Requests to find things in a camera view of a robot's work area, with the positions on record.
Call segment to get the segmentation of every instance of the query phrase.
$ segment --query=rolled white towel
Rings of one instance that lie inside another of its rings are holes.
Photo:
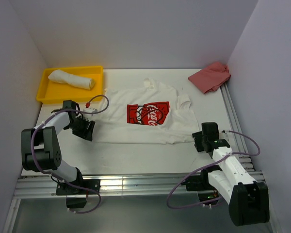
[[[94,79],[69,74],[60,69],[53,71],[48,76],[48,79],[56,83],[67,83],[71,86],[83,88],[86,90],[91,90],[95,85]]]

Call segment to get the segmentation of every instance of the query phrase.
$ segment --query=red cloth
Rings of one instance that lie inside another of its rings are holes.
[[[209,91],[218,90],[230,77],[228,66],[215,62],[190,76],[189,80],[205,94]]]

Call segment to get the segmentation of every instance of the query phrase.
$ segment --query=tabletop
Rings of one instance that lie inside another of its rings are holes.
[[[198,121],[214,121],[219,130],[231,129],[221,89],[202,94],[188,77],[199,69],[110,69],[104,70],[104,88],[129,89],[143,87],[145,78],[153,78],[173,86],[179,94],[188,94]],[[37,120],[40,124],[61,104],[43,104]],[[190,172],[213,162],[205,153],[198,153],[194,143],[178,144],[113,144],[93,143],[74,136],[71,130],[58,134],[62,159],[80,169],[82,174],[156,174]],[[234,150],[233,136],[229,143]],[[38,175],[33,171],[22,171],[22,175]]]

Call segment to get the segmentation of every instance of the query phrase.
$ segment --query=yellow tray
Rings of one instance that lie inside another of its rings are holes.
[[[49,80],[51,72],[57,69],[69,74],[92,78],[95,80],[95,86],[92,90],[85,90]],[[96,95],[102,95],[102,79],[102,67],[47,68],[43,71],[36,99],[42,103],[62,103],[64,100],[86,102]]]

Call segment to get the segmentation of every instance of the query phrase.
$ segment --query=white cloth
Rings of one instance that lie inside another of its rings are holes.
[[[95,80],[87,77],[81,77],[74,74],[66,73],[57,69],[48,76],[49,80],[56,83],[67,83],[71,86],[91,90],[95,85]]]
[[[93,141],[100,143],[173,144],[192,142],[199,131],[188,95],[153,79],[144,87],[106,90],[109,108],[94,115]],[[106,106],[102,100],[99,109]]]

